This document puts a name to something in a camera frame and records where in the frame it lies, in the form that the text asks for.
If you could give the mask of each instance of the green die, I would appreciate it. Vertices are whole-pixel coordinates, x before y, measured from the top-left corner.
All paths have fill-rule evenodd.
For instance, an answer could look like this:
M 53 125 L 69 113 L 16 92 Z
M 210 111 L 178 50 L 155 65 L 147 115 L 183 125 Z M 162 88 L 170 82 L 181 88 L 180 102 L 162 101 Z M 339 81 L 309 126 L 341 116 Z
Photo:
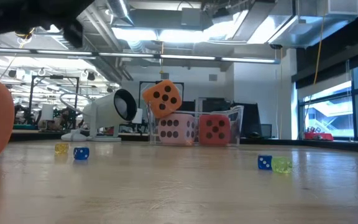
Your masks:
M 292 161 L 287 157 L 273 157 L 272 169 L 274 172 L 288 174 L 292 171 Z

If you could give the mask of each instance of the red object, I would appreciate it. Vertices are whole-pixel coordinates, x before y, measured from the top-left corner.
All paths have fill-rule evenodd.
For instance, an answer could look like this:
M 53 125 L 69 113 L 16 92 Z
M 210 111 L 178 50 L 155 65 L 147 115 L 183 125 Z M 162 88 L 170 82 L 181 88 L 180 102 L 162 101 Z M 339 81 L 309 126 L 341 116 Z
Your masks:
M 322 140 L 333 141 L 334 137 L 329 133 L 305 133 L 306 140 L 316 140 L 315 136 L 321 136 Z
M 224 115 L 200 116 L 200 144 L 225 146 L 230 142 L 230 120 Z

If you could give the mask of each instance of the lamp base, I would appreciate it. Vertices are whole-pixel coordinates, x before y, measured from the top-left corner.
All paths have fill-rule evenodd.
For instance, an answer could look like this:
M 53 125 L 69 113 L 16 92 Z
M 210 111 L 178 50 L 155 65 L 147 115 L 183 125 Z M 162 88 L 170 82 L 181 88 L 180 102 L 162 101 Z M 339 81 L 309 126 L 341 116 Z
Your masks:
M 111 136 L 89 136 L 88 141 L 99 141 L 99 142 L 119 142 L 121 138 Z

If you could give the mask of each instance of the white desk lamp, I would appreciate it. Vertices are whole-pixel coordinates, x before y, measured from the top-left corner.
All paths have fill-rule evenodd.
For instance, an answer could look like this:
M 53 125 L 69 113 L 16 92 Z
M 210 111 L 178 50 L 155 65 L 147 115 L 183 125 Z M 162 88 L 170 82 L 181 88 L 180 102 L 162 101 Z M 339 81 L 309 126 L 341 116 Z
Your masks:
M 83 114 L 84 123 L 89 124 L 88 141 L 121 141 L 118 137 L 119 125 L 130 122 L 135 118 L 137 107 L 134 97 L 124 89 L 117 90 L 114 93 L 106 95 L 97 100 L 93 100 L 90 104 L 84 107 L 83 111 L 77 110 L 68 103 L 66 103 L 62 96 L 75 95 L 74 93 L 64 93 L 60 96 L 60 101 L 67 107 Z M 98 136 L 99 128 L 114 127 L 114 135 Z M 62 136 L 65 141 L 84 141 L 84 135 L 80 134 L 81 130 L 73 130 L 69 134 Z

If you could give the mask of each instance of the vent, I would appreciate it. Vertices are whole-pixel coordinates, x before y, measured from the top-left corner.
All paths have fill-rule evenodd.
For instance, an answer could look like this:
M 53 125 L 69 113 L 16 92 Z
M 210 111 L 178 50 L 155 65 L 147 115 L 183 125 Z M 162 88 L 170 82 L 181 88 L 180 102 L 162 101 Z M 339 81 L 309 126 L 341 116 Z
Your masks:
M 161 73 L 161 79 L 169 79 L 169 73 Z
M 209 74 L 209 80 L 211 82 L 216 82 L 218 80 L 218 75 L 217 74 Z

